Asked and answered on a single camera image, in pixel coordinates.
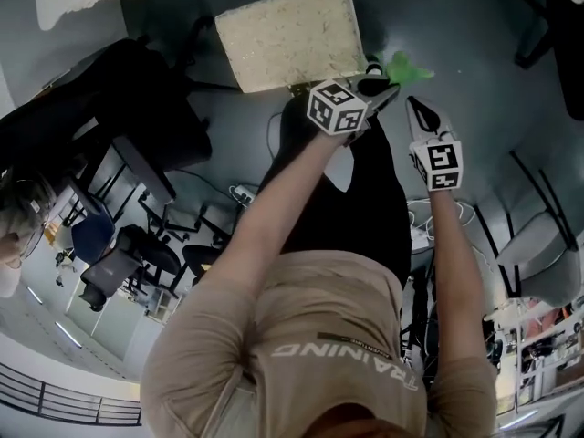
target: gray floor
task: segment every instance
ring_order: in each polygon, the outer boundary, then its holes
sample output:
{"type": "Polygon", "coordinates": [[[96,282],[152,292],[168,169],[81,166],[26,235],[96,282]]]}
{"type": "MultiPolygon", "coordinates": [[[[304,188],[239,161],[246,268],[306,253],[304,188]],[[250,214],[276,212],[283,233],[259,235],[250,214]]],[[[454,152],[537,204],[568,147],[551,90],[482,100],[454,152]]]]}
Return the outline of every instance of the gray floor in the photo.
{"type": "MultiPolygon", "coordinates": [[[[153,46],[172,59],[197,16],[216,16],[254,1],[130,0],[124,2],[124,14],[131,36],[148,33],[153,46]]],[[[574,232],[584,230],[580,211],[584,162],[579,154],[584,135],[566,112],[553,53],[528,71],[513,63],[518,41],[533,21],[525,4],[519,0],[355,0],[355,6],[366,52],[382,51],[389,58],[396,50],[404,50],[416,65],[436,74],[404,89],[400,99],[380,115],[408,197],[426,195],[408,157],[410,137],[403,100],[415,94],[450,113],[464,145],[464,184],[457,196],[481,204],[500,246],[508,238],[505,209],[512,213],[517,227],[543,209],[510,161],[512,149],[530,170],[545,168],[574,232]]],[[[192,78],[235,83],[214,30],[203,39],[196,59],[189,71],[192,78]]],[[[267,121],[282,110],[287,99],[283,89],[248,95],[192,95],[197,113],[211,120],[209,135],[214,147],[213,158],[192,170],[223,190],[233,183],[259,183],[270,164],[267,121]]],[[[383,158],[379,161],[380,167],[389,166],[383,158]]],[[[341,167],[337,172],[350,174],[350,169],[341,167]]],[[[193,177],[173,173],[171,179],[185,211],[195,211],[205,199],[223,199],[193,177]]],[[[467,229],[491,266],[483,265],[491,308],[504,299],[500,276],[477,221],[467,229]]]]}

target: black pants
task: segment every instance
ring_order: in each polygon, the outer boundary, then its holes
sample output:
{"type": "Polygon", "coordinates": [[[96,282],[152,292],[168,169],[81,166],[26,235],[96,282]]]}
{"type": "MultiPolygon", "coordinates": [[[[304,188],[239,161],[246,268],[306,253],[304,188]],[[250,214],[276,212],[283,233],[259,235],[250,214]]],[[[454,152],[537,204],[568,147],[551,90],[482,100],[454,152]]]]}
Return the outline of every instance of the black pants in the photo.
{"type": "MultiPolygon", "coordinates": [[[[280,150],[260,191],[285,169],[318,132],[306,116],[308,96],[285,106],[280,150]]],[[[391,147],[381,127],[350,145],[354,159],[344,193],[323,175],[282,253],[342,250],[366,256],[390,269],[405,285],[410,274],[410,218],[402,186],[395,176],[391,147]]]]}

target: green object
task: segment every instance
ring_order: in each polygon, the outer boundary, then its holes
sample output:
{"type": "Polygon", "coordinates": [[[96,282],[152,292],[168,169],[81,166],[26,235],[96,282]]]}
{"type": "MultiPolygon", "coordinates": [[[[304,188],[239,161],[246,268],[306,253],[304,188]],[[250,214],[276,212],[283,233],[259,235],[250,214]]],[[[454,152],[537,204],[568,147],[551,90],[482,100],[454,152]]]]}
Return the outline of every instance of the green object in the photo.
{"type": "Polygon", "coordinates": [[[415,67],[408,55],[401,51],[393,54],[391,62],[385,66],[385,72],[391,83],[400,86],[434,76],[434,72],[429,69],[415,67]]]}

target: fluorescent light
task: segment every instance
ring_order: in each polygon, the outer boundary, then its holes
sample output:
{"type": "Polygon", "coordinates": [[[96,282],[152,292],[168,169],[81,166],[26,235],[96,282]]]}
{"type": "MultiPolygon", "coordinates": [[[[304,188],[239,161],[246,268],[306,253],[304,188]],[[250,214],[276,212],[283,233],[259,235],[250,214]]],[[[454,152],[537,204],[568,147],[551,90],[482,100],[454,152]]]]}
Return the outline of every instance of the fluorescent light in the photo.
{"type": "Polygon", "coordinates": [[[32,288],[30,288],[30,287],[27,287],[27,289],[28,289],[28,292],[30,292],[33,295],[33,297],[36,298],[36,301],[39,304],[43,305],[43,301],[38,297],[37,294],[35,294],[35,291],[32,288]]]}
{"type": "Polygon", "coordinates": [[[533,417],[538,411],[531,411],[526,413],[525,415],[522,415],[521,417],[514,419],[512,422],[508,423],[507,425],[503,425],[502,427],[499,427],[499,430],[506,430],[507,428],[511,428],[513,425],[517,425],[518,423],[527,420],[529,417],[533,417]]]}
{"type": "Polygon", "coordinates": [[[63,332],[64,332],[64,333],[67,335],[67,337],[68,337],[69,339],[71,339],[71,341],[72,341],[72,342],[73,342],[73,343],[74,343],[74,344],[75,344],[77,347],[79,347],[80,349],[83,347],[81,344],[79,344],[79,343],[78,343],[78,342],[75,340],[75,338],[74,338],[73,336],[71,336],[71,335],[68,333],[68,331],[67,331],[65,328],[63,328],[63,327],[61,326],[61,324],[60,324],[58,321],[55,321],[55,324],[57,325],[57,327],[58,327],[58,328],[59,328],[61,331],[63,331],[63,332]]]}

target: metal railing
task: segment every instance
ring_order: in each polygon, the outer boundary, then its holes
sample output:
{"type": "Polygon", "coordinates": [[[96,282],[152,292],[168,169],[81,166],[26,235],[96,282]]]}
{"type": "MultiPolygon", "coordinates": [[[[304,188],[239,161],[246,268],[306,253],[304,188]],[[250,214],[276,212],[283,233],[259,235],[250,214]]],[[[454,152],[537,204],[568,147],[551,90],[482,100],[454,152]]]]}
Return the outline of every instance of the metal railing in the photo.
{"type": "Polygon", "coordinates": [[[0,403],[59,422],[109,427],[141,426],[141,406],[60,388],[0,363],[0,403]]]}

